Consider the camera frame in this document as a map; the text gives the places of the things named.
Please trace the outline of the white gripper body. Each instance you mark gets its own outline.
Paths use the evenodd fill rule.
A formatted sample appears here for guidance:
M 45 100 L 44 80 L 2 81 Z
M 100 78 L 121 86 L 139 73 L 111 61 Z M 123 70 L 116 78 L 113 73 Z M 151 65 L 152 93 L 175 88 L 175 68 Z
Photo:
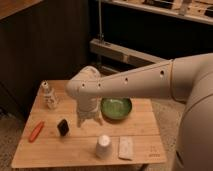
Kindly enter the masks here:
M 77 114 L 81 119 L 99 117 L 99 100 L 96 98 L 81 98 L 77 100 Z

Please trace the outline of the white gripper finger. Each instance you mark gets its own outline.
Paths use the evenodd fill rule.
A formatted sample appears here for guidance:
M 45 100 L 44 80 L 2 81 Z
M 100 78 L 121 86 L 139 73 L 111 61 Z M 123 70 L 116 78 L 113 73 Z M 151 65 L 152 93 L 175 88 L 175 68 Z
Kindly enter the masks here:
M 100 117 L 94 117 L 93 119 L 94 119 L 94 121 L 97 122 L 99 125 L 101 125 L 101 126 L 103 125 L 102 120 L 101 120 Z
M 82 123 L 83 123 L 83 119 L 82 118 L 77 118 L 77 127 L 80 128 Z

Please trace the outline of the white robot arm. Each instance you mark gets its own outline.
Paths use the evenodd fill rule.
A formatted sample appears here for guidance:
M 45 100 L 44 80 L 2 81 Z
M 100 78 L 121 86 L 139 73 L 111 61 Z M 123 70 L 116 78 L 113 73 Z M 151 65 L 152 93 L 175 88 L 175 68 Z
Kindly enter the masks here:
M 102 77 L 87 66 L 66 85 L 77 111 L 94 111 L 99 98 L 159 98 L 186 104 L 172 171 L 213 171 L 213 53 L 165 60 Z

